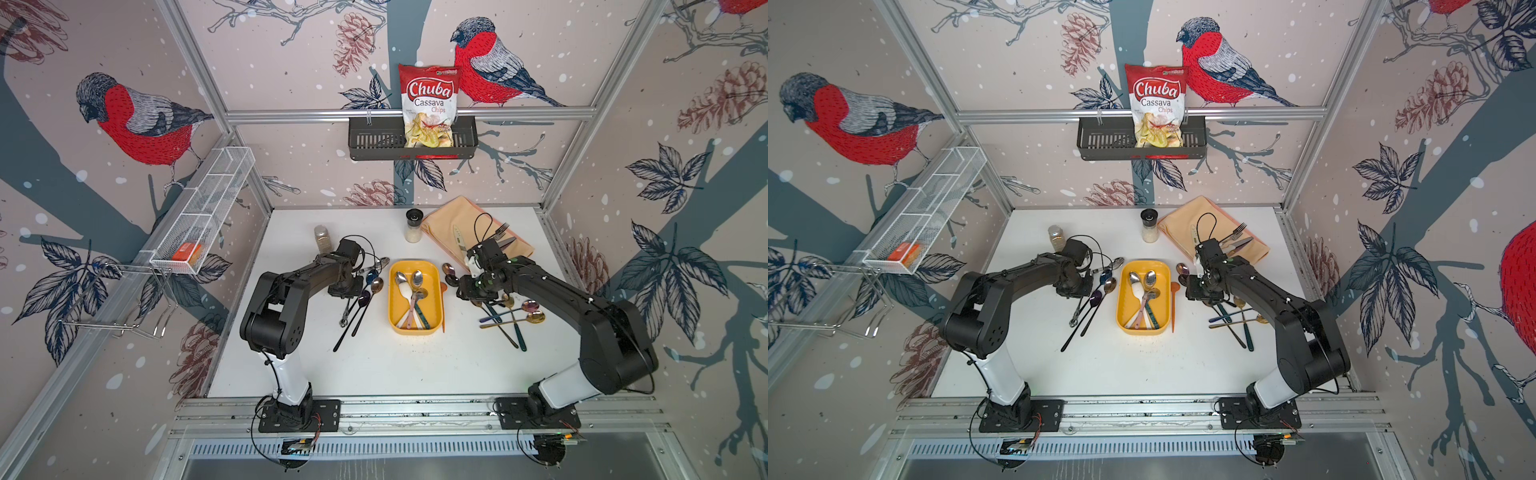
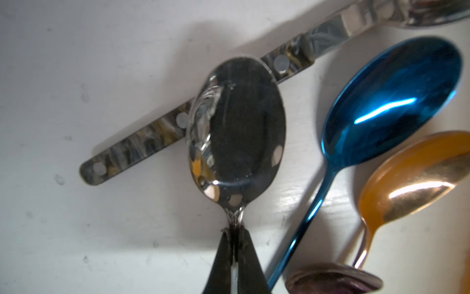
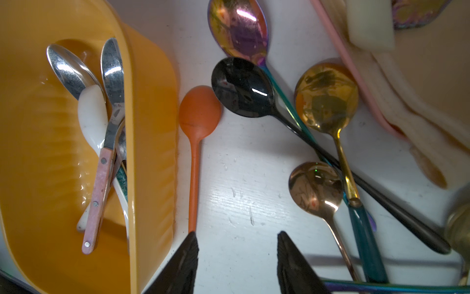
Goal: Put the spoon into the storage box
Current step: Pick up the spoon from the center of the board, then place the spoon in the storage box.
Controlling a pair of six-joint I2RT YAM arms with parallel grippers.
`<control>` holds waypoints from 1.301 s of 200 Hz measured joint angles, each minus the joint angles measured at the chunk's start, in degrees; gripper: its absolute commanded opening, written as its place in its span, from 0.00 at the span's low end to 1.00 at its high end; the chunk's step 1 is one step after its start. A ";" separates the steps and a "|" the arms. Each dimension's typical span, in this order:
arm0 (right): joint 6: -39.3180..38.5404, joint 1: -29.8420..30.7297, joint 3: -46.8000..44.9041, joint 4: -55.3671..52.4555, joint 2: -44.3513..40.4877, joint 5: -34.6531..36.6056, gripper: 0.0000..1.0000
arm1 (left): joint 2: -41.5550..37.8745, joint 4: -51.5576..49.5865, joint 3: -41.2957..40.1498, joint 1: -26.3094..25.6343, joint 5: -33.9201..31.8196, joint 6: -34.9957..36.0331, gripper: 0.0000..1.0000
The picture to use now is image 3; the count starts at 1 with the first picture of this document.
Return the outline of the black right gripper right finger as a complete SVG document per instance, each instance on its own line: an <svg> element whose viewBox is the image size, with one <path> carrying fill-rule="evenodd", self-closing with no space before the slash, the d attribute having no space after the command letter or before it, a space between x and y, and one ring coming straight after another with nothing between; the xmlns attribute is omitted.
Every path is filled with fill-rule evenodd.
<svg viewBox="0 0 470 294"><path fill-rule="evenodd" d="M277 259L277 277L282 294L330 293L284 231L277 236Z"/></svg>

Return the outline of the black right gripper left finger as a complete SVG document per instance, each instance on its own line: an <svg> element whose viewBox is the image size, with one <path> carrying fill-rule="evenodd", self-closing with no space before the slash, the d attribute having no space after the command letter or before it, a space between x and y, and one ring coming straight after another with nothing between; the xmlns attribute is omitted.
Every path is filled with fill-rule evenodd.
<svg viewBox="0 0 470 294"><path fill-rule="evenodd" d="M190 232L144 294L192 294L198 268L198 241Z"/></svg>

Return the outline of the steel spoon green handle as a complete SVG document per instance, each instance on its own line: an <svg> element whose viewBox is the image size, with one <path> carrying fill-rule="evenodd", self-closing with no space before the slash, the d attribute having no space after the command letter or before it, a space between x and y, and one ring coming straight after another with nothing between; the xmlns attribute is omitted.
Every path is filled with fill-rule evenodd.
<svg viewBox="0 0 470 294"><path fill-rule="evenodd" d="M95 75L70 50L57 44L51 44L47 47L46 53L50 66L57 78L76 100L78 100L81 92L86 87L92 85L99 85L101 87Z"/></svg>

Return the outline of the white ceramic spoon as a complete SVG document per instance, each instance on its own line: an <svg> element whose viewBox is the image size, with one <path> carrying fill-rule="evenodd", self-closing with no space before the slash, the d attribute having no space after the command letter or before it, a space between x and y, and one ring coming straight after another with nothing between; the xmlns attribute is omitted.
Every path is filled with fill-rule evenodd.
<svg viewBox="0 0 470 294"><path fill-rule="evenodd" d="M99 85L86 87L78 98L78 122L82 134L97 155L104 146L108 116L103 91ZM122 207L125 226L129 226L127 197L126 130L119 135L116 147L113 187Z"/></svg>

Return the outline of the yellow plastic storage box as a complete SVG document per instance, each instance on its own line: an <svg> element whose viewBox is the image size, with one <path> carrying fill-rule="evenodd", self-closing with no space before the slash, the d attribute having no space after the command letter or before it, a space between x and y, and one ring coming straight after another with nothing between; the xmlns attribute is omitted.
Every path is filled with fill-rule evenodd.
<svg viewBox="0 0 470 294"><path fill-rule="evenodd" d="M130 225L110 194L96 249L77 222L98 157L77 100L47 60L60 44L100 74L115 37L125 74ZM166 54L106 1L1 2L1 227L26 280L45 294L139 294L173 241L178 82Z"/></svg>

